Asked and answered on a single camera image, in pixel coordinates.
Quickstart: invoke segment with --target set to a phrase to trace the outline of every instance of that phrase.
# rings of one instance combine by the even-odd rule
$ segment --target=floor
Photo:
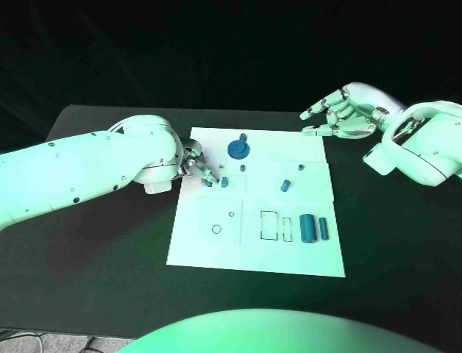
[[[79,353],[85,348],[89,337],[48,334],[40,337],[43,350],[36,337],[23,337],[0,343],[0,353]],[[117,338],[97,338],[91,348],[99,349],[104,353],[115,353],[133,340]]]

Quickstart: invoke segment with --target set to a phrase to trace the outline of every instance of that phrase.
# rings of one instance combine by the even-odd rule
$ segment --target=black tabletop
[[[298,113],[69,106],[48,140],[107,129],[137,114],[193,126],[300,131]],[[220,310],[326,313],[462,352],[462,181],[437,188],[362,157],[380,134],[326,138],[346,278],[167,265],[180,181],[143,185],[0,232],[0,327],[137,338]]]

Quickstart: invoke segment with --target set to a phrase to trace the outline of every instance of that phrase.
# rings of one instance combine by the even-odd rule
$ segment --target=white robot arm
[[[327,108],[329,125],[308,126],[303,135],[365,138],[379,129],[382,143],[365,155],[365,162],[382,175],[399,168],[429,186],[438,186],[454,174],[462,179],[461,105],[435,101],[406,107],[382,90],[353,82],[300,118],[305,120]]]
[[[121,189],[147,193],[196,175],[218,182],[197,141],[180,140],[169,121],[137,115],[98,131],[0,155],[0,229]]]

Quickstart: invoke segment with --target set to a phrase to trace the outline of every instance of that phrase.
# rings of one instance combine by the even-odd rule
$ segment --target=black curtain
[[[301,111],[352,81],[462,104],[462,1],[0,1],[0,149],[63,107]]]

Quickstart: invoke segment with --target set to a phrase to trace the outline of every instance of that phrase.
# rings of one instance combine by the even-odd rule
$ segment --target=white paper
[[[242,133],[251,153],[235,160],[228,145]],[[167,265],[344,277],[323,138],[298,132],[205,128],[193,128],[192,138],[202,143],[208,167],[219,179],[228,177],[228,187],[220,183],[208,187],[195,177],[183,179]],[[291,186],[282,192],[285,179]],[[268,212],[264,222],[262,211]],[[305,213],[316,216],[316,243],[301,241]],[[329,240],[320,238],[323,217]],[[262,223],[268,239],[262,239]]]

